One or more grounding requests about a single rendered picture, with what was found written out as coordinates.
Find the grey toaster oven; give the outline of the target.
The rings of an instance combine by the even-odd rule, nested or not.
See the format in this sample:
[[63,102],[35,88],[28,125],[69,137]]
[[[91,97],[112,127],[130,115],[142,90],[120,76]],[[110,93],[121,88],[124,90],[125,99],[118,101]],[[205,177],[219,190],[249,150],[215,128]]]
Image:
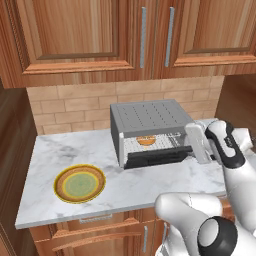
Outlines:
[[111,104],[110,121],[113,144],[122,168],[129,154],[124,152],[125,138],[181,132],[185,134],[183,146],[190,146],[185,126],[194,122],[174,99]]

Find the brown bagel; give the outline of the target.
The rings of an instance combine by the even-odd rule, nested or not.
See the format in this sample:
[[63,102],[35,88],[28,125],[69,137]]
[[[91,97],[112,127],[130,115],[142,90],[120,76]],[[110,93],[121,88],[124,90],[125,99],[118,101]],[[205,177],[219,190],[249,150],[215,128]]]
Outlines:
[[150,146],[155,143],[156,138],[153,135],[149,136],[138,136],[136,138],[137,142],[142,146]]

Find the black toaster oven door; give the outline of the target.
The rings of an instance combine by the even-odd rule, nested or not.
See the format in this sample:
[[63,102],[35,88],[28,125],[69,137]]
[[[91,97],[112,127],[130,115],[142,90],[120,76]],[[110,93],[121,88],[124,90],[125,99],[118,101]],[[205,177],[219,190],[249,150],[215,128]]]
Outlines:
[[181,146],[128,154],[125,169],[182,162],[192,152],[191,146]]

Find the wide wooden upper cupboard door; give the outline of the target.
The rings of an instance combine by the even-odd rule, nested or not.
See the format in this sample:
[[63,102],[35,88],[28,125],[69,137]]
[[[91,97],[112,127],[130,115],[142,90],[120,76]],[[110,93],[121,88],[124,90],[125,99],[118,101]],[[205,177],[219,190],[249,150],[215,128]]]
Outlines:
[[[157,0],[0,0],[3,86],[149,79],[156,6]],[[147,10],[144,68],[142,7]]]

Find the wooden lower cupboard door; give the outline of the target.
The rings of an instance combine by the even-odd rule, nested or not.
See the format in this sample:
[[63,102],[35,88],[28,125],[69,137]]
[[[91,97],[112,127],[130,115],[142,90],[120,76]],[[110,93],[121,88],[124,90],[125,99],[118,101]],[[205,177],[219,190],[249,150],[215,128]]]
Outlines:
[[[148,226],[143,253],[144,226]],[[150,256],[154,224],[146,222],[105,231],[36,242],[39,256]]]
[[157,249],[162,245],[162,235],[164,230],[164,221],[157,219],[155,225],[155,236],[154,236],[154,249],[153,253],[156,253]]

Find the yellow and green plate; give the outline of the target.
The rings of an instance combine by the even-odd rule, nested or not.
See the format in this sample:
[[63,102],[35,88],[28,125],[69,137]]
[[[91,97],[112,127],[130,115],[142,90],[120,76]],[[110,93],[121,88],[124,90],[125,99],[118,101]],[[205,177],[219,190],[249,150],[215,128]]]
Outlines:
[[101,169],[90,164],[77,164],[56,176],[53,190],[60,200],[81,204],[99,196],[105,185],[106,177]]

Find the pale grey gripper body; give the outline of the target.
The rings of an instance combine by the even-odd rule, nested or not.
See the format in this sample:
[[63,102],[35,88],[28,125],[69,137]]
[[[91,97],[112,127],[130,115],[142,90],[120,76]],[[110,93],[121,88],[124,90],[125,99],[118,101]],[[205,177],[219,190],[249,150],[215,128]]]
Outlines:
[[205,136],[205,129],[206,126],[201,121],[188,123],[185,126],[188,142],[199,164],[208,164],[211,162],[210,155],[212,151]]

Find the metal toaster oven rack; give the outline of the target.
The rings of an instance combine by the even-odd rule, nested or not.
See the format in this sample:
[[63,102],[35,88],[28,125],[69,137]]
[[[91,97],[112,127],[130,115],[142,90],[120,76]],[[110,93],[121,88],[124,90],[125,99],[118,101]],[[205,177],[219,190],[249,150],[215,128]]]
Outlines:
[[124,152],[135,153],[135,152],[144,152],[144,151],[152,151],[159,149],[169,149],[181,147],[184,145],[185,134],[181,132],[167,133],[167,134],[158,134],[153,135],[156,138],[154,144],[150,146],[142,146],[140,145],[136,138],[131,137],[124,139]]

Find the wooden drawer front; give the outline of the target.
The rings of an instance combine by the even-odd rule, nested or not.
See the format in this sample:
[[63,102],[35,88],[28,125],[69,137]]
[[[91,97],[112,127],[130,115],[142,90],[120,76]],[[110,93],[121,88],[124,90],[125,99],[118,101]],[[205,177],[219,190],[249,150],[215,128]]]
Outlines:
[[80,224],[79,220],[72,220],[32,227],[30,228],[30,233],[35,241],[41,241],[51,238],[70,236],[74,234],[105,231],[112,228],[133,226],[136,224],[155,220],[155,213],[153,208],[144,208],[112,214],[113,217],[111,219],[104,221]]

